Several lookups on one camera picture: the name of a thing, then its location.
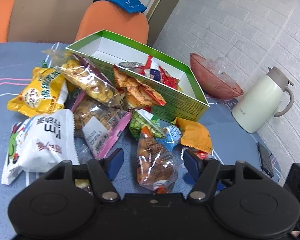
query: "round black pad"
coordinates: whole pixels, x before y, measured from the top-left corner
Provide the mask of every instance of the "round black pad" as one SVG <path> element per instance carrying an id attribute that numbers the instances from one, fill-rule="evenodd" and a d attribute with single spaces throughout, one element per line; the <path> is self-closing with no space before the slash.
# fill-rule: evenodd
<path id="1" fill-rule="evenodd" d="M 82 227 L 95 212 L 89 193 L 63 180 L 41 180 L 18 194 L 8 208 L 18 234 L 55 239 Z"/>
<path id="2" fill-rule="evenodd" d="M 243 180 L 222 190 L 213 210 L 228 230 L 258 239 L 289 233 L 300 213 L 298 200 L 266 179 Z"/>

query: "green cardboard box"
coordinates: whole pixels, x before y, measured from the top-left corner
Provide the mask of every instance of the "green cardboard box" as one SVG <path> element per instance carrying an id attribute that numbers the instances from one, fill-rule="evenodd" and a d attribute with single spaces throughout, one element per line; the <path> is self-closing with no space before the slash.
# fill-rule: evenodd
<path id="1" fill-rule="evenodd" d="M 162 68 L 180 80 L 178 85 L 183 92 L 128 69 L 119 68 L 161 93 L 167 103 L 163 107 L 154 106 L 152 112 L 162 120 L 172 122 L 176 117 L 180 117 L 197 121 L 209 107 L 189 66 L 137 41 L 103 30 L 69 45 L 66 49 L 88 58 L 112 82 L 114 64 L 118 65 L 124 61 L 145 63 L 148 55 L 152 55 Z"/>

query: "white snack bag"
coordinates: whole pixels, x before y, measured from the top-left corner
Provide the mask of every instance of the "white snack bag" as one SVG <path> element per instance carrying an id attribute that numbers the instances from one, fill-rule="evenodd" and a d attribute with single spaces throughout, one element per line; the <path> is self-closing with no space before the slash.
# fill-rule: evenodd
<path id="1" fill-rule="evenodd" d="M 9 185 L 21 171 L 47 172 L 63 160 L 79 164 L 69 109 L 37 115 L 12 127 L 1 183 Z"/>

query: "smartphone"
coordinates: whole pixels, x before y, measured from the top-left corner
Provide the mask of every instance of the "smartphone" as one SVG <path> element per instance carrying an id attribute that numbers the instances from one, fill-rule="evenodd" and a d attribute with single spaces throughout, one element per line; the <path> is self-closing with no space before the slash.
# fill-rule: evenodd
<path id="1" fill-rule="evenodd" d="M 257 143 L 260 160 L 261 160 L 261 169 L 269 176 L 273 177 L 273 169 L 272 169 L 272 163 L 270 160 L 269 152 L 266 148 L 263 147 L 261 143 Z"/>

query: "pink snack bag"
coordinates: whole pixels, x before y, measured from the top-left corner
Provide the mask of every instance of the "pink snack bag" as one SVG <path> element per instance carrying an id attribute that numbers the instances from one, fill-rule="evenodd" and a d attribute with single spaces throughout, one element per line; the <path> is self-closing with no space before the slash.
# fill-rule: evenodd
<path id="1" fill-rule="evenodd" d="M 105 158 L 132 113 L 107 107 L 83 93 L 77 97 L 73 109 L 75 134 L 85 138 L 95 158 Z"/>

